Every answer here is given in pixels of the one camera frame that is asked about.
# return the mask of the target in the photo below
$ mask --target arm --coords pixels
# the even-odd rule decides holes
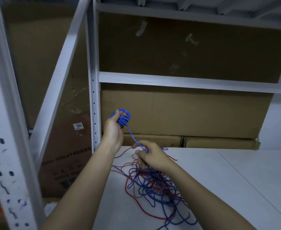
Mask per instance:
[[[117,123],[119,115],[117,110],[106,121],[97,150],[41,230],[92,229],[114,157],[123,142],[123,134]]]
[[[204,230],[256,230],[244,217],[197,182],[166,153],[153,142],[140,140],[149,153],[136,150],[138,164],[142,168],[148,165],[167,174],[174,182],[188,207]]]

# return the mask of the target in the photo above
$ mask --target tangled cables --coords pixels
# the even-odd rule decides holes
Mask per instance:
[[[131,118],[130,113],[124,109],[119,109],[119,110],[126,113],[127,116],[120,115],[118,123],[121,127],[127,126],[127,122]],[[131,136],[133,137],[128,126],[127,128]],[[112,166],[113,168],[116,169],[112,171],[117,172],[127,178],[125,183],[125,191],[129,196],[131,196],[137,202],[137,204],[139,205],[139,207],[144,213],[156,219],[165,221],[164,225],[162,225],[157,230],[160,230],[163,227],[165,227],[168,230],[167,226],[169,224],[179,225],[182,223],[187,223],[189,225],[195,225],[197,223],[197,220],[195,222],[188,221],[188,219],[191,217],[189,212],[187,217],[183,217],[183,215],[180,213],[178,209],[178,205],[180,203],[184,204],[187,208],[188,206],[185,200],[183,199],[182,195],[176,188],[176,186],[171,181],[171,179],[166,174],[163,174],[161,171],[154,170],[150,167],[148,169],[140,168],[138,166],[138,159],[134,158],[133,157],[134,155],[135,154],[132,155],[133,162],[127,162],[123,166]],[[123,171],[125,167],[130,168],[128,173],[125,173]],[[128,189],[132,187],[133,187],[133,194],[128,192]],[[152,207],[155,207],[156,203],[160,203],[164,212],[164,217],[155,216],[145,211],[138,201],[138,199],[142,197],[145,198]],[[171,213],[167,212],[165,208],[166,206],[170,207],[170,209],[172,210]],[[180,218],[180,221],[174,222],[173,219],[175,216],[178,216]]]

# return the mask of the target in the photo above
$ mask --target label sticker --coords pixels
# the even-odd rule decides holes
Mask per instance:
[[[75,128],[75,130],[84,129],[82,123],[74,123],[74,124],[73,124],[73,127]]]

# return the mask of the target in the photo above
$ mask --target left hand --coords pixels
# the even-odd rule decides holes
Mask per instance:
[[[126,113],[116,110],[115,115],[105,122],[104,133],[100,143],[106,145],[114,156],[120,150],[123,142],[123,133],[120,125],[117,123],[120,114],[127,116]]]

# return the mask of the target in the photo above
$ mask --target forearm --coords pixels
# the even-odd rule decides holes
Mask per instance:
[[[174,182],[204,230],[255,230],[244,217],[176,163],[172,162],[166,174]]]
[[[92,229],[113,160],[110,150],[100,144],[42,229]]]

